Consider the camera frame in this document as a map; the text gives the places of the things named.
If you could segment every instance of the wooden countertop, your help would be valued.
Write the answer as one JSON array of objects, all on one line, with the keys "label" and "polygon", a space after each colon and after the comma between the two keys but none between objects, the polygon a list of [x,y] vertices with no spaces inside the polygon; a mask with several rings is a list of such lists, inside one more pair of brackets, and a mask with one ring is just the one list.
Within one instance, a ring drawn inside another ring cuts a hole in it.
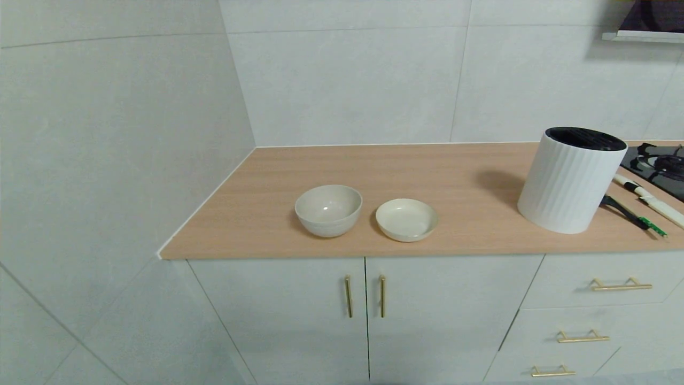
[{"label": "wooden countertop", "polygon": [[[669,233],[651,236],[599,208],[589,230],[565,235],[522,217],[516,202],[537,143],[259,148],[161,252],[164,259],[422,256],[578,253],[684,249],[684,230],[612,184],[609,194]],[[626,170],[680,212],[684,203]],[[345,184],[363,195],[351,231],[318,238],[301,226],[295,200],[309,188]],[[387,238],[374,210],[399,197],[422,200],[440,215],[416,243]]]}]

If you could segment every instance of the gold handle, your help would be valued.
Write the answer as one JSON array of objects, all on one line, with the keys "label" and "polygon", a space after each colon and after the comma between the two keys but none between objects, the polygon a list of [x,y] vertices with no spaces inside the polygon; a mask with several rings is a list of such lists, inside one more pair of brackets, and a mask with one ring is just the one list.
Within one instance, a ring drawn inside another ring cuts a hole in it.
[{"label": "gold handle", "polygon": [[380,276],[380,317],[384,318],[384,275]]},{"label": "gold handle", "polygon": [[534,371],[532,372],[532,377],[560,377],[562,375],[576,375],[576,371],[569,371],[568,367],[561,365],[563,371],[539,371],[539,368],[534,365]]},{"label": "gold handle", "polygon": [[596,284],[596,286],[593,286],[592,290],[593,291],[612,291],[612,290],[640,290],[640,289],[653,288],[652,284],[640,284],[639,281],[637,281],[637,279],[634,277],[630,277],[627,281],[633,283],[634,285],[606,286],[606,285],[602,284],[598,278],[594,278],[594,280],[592,280],[592,283]]},{"label": "gold handle", "polygon": [[608,341],[610,340],[609,336],[599,336],[599,333],[596,332],[596,330],[592,329],[592,333],[594,334],[593,337],[578,337],[578,338],[568,338],[568,336],[565,334],[564,331],[560,331],[560,334],[563,336],[563,338],[558,339],[558,343],[591,343],[594,341]]},{"label": "gold handle", "polygon": [[347,312],[349,312],[349,318],[352,317],[352,288],[350,285],[350,282],[352,281],[352,277],[347,275],[344,277],[344,286],[347,291]]}]

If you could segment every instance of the bowl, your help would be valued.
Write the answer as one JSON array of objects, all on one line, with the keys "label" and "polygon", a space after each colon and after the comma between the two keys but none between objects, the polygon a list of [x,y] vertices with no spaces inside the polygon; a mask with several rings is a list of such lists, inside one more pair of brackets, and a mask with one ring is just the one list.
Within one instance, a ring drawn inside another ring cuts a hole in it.
[{"label": "bowl", "polygon": [[295,213],[310,233],[332,238],[354,226],[362,203],[361,194],[353,188],[328,184],[302,194],[295,202]]},{"label": "bowl", "polygon": [[434,208],[415,199],[393,199],[376,211],[382,232],[399,242],[416,242],[427,238],[437,227],[439,216]]}]

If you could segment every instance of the shallow dish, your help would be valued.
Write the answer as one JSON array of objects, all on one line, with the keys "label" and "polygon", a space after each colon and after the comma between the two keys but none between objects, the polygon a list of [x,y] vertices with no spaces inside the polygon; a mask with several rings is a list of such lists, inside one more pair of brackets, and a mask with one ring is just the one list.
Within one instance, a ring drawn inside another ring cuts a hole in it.
[{"label": "shallow dish", "polygon": [[376,220],[385,235],[399,242],[425,239],[437,226],[434,208],[415,199],[393,199],[376,211]]},{"label": "shallow dish", "polygon": [[332,238],[354,226],[362,204],[361,194],[353,188],[326,184],[302,194],[295,202],[295,213],[310,233]]}]

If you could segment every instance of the white cabinet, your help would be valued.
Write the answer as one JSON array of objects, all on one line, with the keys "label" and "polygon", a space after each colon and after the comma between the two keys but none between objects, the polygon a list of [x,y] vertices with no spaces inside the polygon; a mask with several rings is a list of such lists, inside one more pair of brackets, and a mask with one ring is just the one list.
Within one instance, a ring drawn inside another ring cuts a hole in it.
[{"label": "white cabinet", "polygon": [[190,264],[258,383],[368,382],[363,258]]},{"label": "white cabinet", "polygon": [[[684,251],[547,254],[522,308],[660,303],[682,280],[683,269]],[[633,290],[630,277],[652,287]],[[595,290],[599,284],[594,279],[627,290]]]},{"label": "white cabinet", "polygon": [[482,381],[541,258],[367,258],[371,382]]},{"label": "white cabinet", "polygon": [[592,308],[522,309],[501,351],[567,348],[571,345],[638,343],[661,323],[662,303]]},{"label": "white cabinet", "polygon": [[543,380],[548,377],[590,377],[615,353],[611,345],[571,345],[500,351],[487,382]]}]

